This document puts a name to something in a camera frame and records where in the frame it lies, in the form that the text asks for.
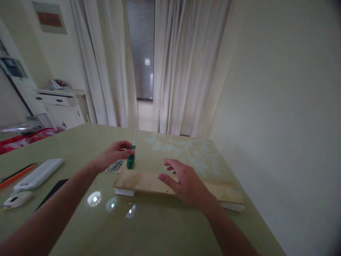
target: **floral pattern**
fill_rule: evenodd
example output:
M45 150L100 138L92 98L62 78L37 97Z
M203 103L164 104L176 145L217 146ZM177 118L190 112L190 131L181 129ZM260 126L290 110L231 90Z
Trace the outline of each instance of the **floral pattern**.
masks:
M169 152L169 158L178 159L184 164L192 166L197 172L206 176L206 172L221 175L216 158L220 155L215 144L209 140L188 139L177 141L165 134L153 134L146 138L155 151Z

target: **glass tabletop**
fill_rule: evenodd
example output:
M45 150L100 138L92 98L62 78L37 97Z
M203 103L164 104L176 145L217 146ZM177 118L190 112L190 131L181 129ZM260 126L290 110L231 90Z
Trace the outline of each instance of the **glass tabletop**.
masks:
M33 162L64 158L26 204L0 213L0 242L19 227L54 185L70 178L113 141L129 140L133 129L83 124L0 156L0 177ZM135 170L167 173L164 158L191 165L201 178L235 182L245 201L242 213L226 210L261 255L285 255L262 217L211 140L146 131L136 133ZM206 218L178 198L137 192L116 195L114 171L101 173L88 189L50 255L219 255ZM20 180L0 190L0 202Z

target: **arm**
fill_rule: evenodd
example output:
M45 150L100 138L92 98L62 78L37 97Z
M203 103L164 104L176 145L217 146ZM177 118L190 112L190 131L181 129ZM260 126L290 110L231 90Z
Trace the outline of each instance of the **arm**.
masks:
M183 202L198 209L206 216L223 254L258 255L193 168L178 160L165 159L164 161L164 165L168 166L168 171L174 170L173 174L178 176L179 182L167 174L160 174L159 180L168 185Z
M110 164L133 154L130 148L128 141L115 142L90 161L0 245L1 253L48 255L96 176Z

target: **green screwdriver handle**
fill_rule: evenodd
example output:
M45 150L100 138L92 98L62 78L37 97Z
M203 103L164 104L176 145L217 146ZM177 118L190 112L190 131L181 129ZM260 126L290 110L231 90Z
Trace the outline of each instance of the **green screwdriver handle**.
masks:
M135 154L132 154L128 157L128 160L127 160L127 169L128 170L131 170L134 168L134 162L135 162Z

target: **white block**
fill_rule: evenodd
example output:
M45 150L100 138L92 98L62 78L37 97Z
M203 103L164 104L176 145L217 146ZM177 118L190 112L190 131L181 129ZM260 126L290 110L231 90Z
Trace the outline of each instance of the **white block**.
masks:
M242 204L220 202L220 205L225 209L233 210L235 212L242 212L243 210L245 210L245 205Z
M135 191L133 190L122 190L120 188L115 188L115 193L123 195L123 196L131 196L131 197L135 195Z

